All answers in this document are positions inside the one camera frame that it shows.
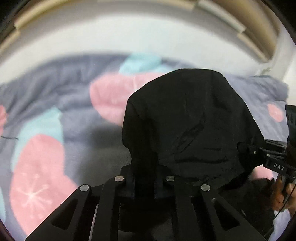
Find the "person's right hand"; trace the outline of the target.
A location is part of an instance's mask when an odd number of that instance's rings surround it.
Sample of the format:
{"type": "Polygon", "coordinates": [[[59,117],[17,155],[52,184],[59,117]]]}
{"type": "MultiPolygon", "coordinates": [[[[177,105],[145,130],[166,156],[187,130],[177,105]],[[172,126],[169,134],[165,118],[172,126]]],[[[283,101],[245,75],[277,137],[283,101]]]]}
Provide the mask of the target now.
{"type": "Polygon", "coordinates": [[[284,184],[281,180],[281,175],[279,174],[276,178],[275,183],[273,184],[273,193],[271,195],[271,208],[274,211],[280,211],[282,208],[288,209],[290,212],[290,216],[293,217],[295,213],[295,184],[289,183],[285,188],[287,196],[290,196],[285,206],[283,206],[285,202],[283,190],[284,184]]]}

